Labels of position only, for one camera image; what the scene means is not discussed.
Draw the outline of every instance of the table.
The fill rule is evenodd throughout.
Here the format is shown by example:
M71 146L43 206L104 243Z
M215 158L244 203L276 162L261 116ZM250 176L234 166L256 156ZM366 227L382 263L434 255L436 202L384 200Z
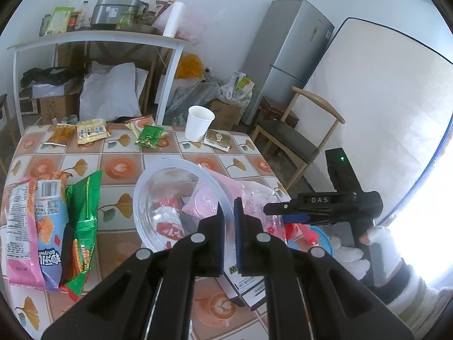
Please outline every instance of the table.
M14 183L20 178L66 170L72 173L69 184L74 184L98 169L103 170L97 245L82 296L140 248L141 240L135 230L132 215L132 196L143 169L156 160L186 159L234 179L254 180L267 185L277 192L281 201L290 199L250 137L244 133L224 132L232 136L232 147L225 153L187 141L181 127L165 126L170 132L169 136L160 141L157 150L151 150L134 145L135 136L123 124L109 126L112 136L108 139L78 146L74 137L65 148L42 144L53 134L54 125L27 128L11 162L2 197L0 238L4 242L5 201L8 200ZM10 286L6 277L4 249L1 255L1 270L11 308L35 339L39 339L43 331L73 305L66 293ZM192 307L192 339L268 338L266 305L256 311L250 311L247 307L239 308L231 303L230 317L225 319L223 315L221 319L216 317L216 313L207 305L213 296L227 301L216 279L197 279ZM34 308L37 316L32 316L30 322L27 314Z
M157 108L156 124L162 125L164 121L165 109L167 107L168 95L173 83L176 68L180 62L180 57L183 48L191 44L188 41L183 41L177 38L157 36L154 34L127 32L127 31L74 31L68 33L49 34L31 42L20 43L11 47L8 50L14 50L13 60L13 85L14 85L14 101L16 104L17 121L19 123L20 134L24 135L22 114L20 112L19 103L19 78L17 58L18 53L35 47L46 45L54 45L67 42L125 42L136 43L140 45L160 46L173 49L170 62L168 63L167 73L162 85L162 93L160 95L159 106Z

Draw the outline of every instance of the green snack bag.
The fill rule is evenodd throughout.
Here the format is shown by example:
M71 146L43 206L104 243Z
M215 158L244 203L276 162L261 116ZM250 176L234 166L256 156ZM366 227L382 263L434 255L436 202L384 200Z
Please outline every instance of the green snack bag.
M159 128L158 126L145 125L143 131L141 132L135 144L141 145L142 147L156 149L157 144L159 143L159 138L163 132L164 128Z
M74 229L72 241L72 272L67 273L67 282L61 286L76 301L81 294L96 244L97 208L101 189L102 171L96 171L70 185L66 190L69 224Z

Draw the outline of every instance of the bright window light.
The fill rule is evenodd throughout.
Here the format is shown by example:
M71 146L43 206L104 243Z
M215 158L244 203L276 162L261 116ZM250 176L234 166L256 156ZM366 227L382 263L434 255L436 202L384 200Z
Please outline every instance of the bright window light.
M453 264L453 144L389 226L407 264L430 283Z

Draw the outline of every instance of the silver refrigerator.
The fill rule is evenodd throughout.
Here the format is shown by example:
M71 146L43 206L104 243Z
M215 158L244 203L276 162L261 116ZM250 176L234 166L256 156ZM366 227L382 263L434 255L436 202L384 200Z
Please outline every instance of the silver refrigerator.
M244 123L250 125L263 96L289 104L291 87L305 86L333 31L306 0L272 1L241 69L255 83Z

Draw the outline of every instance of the white paper cup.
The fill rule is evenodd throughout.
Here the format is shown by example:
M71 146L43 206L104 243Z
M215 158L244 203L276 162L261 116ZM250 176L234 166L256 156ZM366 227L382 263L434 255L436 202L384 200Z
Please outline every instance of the white paper cup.
M185 136L190 142L200 142L216 116L202 106L189 108Z

